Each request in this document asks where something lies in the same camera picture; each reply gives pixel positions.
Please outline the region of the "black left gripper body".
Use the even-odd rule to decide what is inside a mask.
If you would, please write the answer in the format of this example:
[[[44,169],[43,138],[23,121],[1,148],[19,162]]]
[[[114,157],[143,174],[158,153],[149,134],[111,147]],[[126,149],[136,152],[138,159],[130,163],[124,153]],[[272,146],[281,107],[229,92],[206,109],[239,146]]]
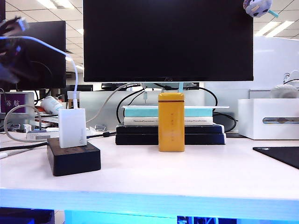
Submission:
[[[14,28],[15,20],[2,21],[0,24],[0,36],[9,37],[19,34]],[[0,41],[0,63],[9,65],[13,60],[14,53],[16,52],[16,40],[1,40]]]

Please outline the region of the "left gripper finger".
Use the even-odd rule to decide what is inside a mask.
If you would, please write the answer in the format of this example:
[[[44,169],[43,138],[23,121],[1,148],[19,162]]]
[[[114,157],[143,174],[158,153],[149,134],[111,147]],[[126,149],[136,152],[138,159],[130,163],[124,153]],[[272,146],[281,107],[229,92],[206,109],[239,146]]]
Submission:
[[[0,64],[0,80],[9,83],[18,83],[20,79],[12,72],[8,65]]]
[[[24,32],[29,29],[29,24],[23,17],[15,17],[14,28],[17,32]]]

